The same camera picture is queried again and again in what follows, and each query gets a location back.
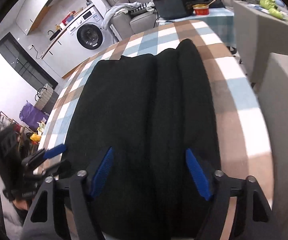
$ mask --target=washing machine door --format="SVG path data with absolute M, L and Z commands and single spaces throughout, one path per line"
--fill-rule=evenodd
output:
M 103 43 L 103 34 L 97 26 L 87 23 L 77 30 L 77 40 L 87 49 L 98 49 Z

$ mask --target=metal screw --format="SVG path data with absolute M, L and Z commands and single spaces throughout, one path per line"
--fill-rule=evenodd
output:
M 224 175 L 224 172 L 217 170 L 217 171 L 215 171 L 214 174 L 215 174 L 215 176 L 222 177 Z
M 46 183 L 50 183 L 50 182 L 52 182 L 53 181 L 53 177 L 47 177 L 46 179 L 45 179 L 45 182 Z
M 248 176 L 248 181 L 250 181 L 250 182 L 256 182 L 256 179 L 255 179 L 255 177 L 254 176 Z
M 87 175 L 87 172 L 86 172 L 86 171 L 79 171 L 79 172 L 77 173 L 77 175 L 78 175 L 79 177 L 84 177 L 84 176 Z

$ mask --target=table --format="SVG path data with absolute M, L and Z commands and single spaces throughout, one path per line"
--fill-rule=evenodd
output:
M 160 18 L 157 20 L 159 26 L 169 24 L 172 22 L 186 21 L 186 20 L 201 20 L 217 34 L 225 43 L 226 46 L 236 48 L 235 30 L 234 30 L 234 12 L 226 8 L 211 8 L 208 15 L 191 15 L 188 17 L 164 20 Z
M 186 38 L 190 38 L 196 45 L 210 81 L 222 170 L 236 178 L 255 176 L 271 203 L 274 183 L 271 147 L 259 104 L 247 78 L 227 47 L 205 22 L 199 20 L 174 22 L 133 35 L 80 64 L 60 93 L 39 149 L 52 148 L 65 142 L 83 87 L 98 61 L 119 59 L 121 55 L 156 55 L 166 48 L 176 48 Z M 58 155 L 47 160 L 38 168 L 38 172 L 41 173 L 43 168 L 60 159 L 61 155 Z M 231 199 L 233 205 L 229 209 L 223 236 L 229 236 L 235 201 Z

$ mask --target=red bowl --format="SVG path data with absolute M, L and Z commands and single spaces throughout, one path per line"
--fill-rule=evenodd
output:
M 207 4 L 193 5 L 193 9 L 196 15 L 208 15 L 209 14 L 209 8 Z

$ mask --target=purple bag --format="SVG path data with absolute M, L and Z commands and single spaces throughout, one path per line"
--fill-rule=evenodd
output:
M 46 114 L 26 101 L 26 105 L 23 106 L 22 110 L 20 111 L 20 120 L 26 123 L 30 128 L 37 130 L 37 122 L 41 122 L 43 118 L 45 118 L 46 121 L 48 120 L 48 116 Z

